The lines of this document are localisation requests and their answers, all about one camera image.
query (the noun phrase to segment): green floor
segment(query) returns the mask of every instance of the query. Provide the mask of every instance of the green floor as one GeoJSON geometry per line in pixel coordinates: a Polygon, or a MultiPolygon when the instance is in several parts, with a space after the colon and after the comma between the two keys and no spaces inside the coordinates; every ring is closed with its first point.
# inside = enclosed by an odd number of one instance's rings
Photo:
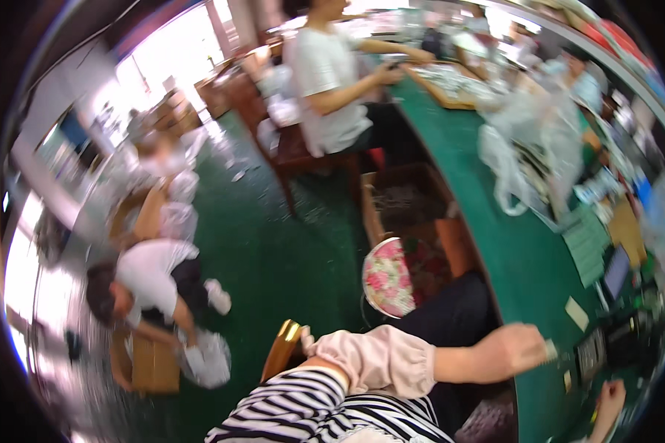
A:
{"type": "MultiPolygon", "coordinates": [[[[207,127],[212,143],[203,147],[196,169],[195,244],[204,277],[218,279],[232,297],[229,315],[211,311],[204,320],[229,342],[232,378],[212,391],[182,378],[173,429],[182,442],[200,442],[257,385],[284,320],[310,324],[315,336],[364,329],[360,270],[369,245],[345,174],[293,182],[299,217],[291,217],[273,172],[235,113],[207,127]],[[231,159],[237,162],[227,169],[231,159]]],[[[368,306],[365,312],[374,317],[368,306]]]]}

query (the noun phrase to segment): striped shirt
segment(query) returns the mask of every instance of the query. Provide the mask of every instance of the striped shirt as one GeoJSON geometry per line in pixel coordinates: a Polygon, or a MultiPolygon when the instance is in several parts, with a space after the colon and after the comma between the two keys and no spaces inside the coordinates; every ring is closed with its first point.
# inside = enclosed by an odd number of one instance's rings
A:
{"type": "Polygon", "coordinates": [[[213,442],[340,442],[362,430],[390,441],[452,442],[437,426],[427,397],[386,394],[345,396],[347,386],[333,370],[303,367],[271,378],[239,402],[213,428],[213,442]]]}

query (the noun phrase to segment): workbench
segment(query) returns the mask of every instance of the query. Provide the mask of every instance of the workbench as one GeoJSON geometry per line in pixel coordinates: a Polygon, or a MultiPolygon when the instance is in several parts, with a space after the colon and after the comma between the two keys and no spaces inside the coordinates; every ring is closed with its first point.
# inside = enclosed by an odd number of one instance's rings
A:
{"type": "MultiPolygon", "coordinates": [[[[370,62],[377,58],[370,57],[370,62]]],[[[593,288],[584,289],[561,235],[537,216],[505,215],[493,190],[495,177],[478,155],[475,111],[441,108],[412,79],[389,93],[451,190],[470,231],[497,314],[504,324],[536,324],[561,356],[573,353],[584,332],[565,312],[569,297],[593,323],[601,304],[593,288]]],[[[580,418],[583,390],[569,361],[554,361],[515,377],[518,438],[521,443],[555,441],[580,418]],[[571,369],[574,389],[565,393],[564,372],[571,369]]]]}

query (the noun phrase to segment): black hair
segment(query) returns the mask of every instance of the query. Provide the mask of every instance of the black hair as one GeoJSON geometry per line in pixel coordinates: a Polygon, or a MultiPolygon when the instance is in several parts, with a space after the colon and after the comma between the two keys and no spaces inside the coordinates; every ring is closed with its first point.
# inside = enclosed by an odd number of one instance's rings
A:
{"type": "Polygon", "coordinates": [[[290,18],[304,16],[313,0],[281,0],[281,9],[290,18]]]}
{"type": "Polygon", "coordinates": [[[100,263],[86,272],[86,302],[96,319],[106,326],[113,324],[115,298],[110,284],[115,279],[115,264],[100,263]]]}
{"type": "Polygon", "coordinates": [[[574,43],[568,43],[562,46],[562,50],[567,54],[569,54],[570,56],[572,56],[573,58],[577,58],[583,61],[584,63],[591,61],[591,56],[589,55],[589,53],[581,49],[580,47],[576,46],[574,43]]]}

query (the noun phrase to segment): white sneaker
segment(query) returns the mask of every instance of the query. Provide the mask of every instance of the white sneaker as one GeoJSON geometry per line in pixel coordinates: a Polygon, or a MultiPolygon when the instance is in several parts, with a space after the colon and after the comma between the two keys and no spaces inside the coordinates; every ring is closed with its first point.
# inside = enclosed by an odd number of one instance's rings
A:
{"type": "Polygon", "coordinates": [[[222,291],[222,285],[217,279],[208,279],[204,282],[209,297],[209,305],[222,315],[227,315],[232,308],[232,298],[227,291],[222,291]]]}

